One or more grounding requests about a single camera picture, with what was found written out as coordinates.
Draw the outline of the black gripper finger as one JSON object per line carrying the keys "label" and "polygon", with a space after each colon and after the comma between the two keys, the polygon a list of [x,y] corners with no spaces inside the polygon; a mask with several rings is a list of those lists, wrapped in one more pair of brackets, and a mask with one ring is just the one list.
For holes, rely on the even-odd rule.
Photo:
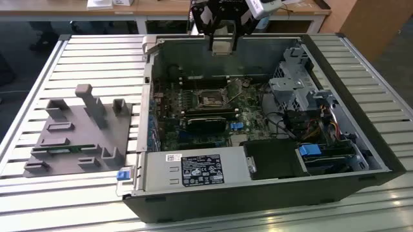
{"label": "black gripper finger", "polygon": [[246,11],[242,16],[234,20],[234,33],[233,33],[233,44],[232,50],[237,50],[238,39],[246,34],[252,34],[258,25],[258,20],[254,18],[250,11]]}
{"label": "black gripper finger", "polygon": [[198,32],[209,39],[209,51],[213,51],[214,33],[216,33],[216,16],[213,13],[213,2],[192,2],[190,12]]}

